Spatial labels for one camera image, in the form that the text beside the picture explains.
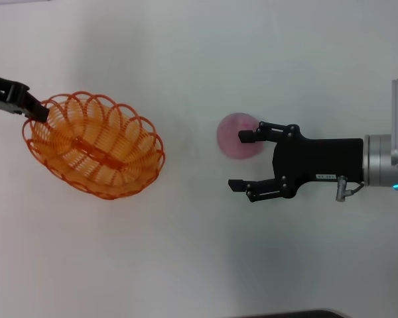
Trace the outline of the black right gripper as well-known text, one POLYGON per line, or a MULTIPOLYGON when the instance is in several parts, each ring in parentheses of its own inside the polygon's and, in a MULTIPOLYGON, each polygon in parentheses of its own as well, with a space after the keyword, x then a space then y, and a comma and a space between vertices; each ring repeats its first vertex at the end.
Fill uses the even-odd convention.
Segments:
POLYGON ((250 202, 293 198, 308 182, 336 182, 337 198, 364 187, 364 140, 361 138, 309 139, 298 125, 259 122, 258 128, 238 132, 241 143, 274 142, 275 177, 262 181, 228 180, 233 192, 244 192, 250 202))

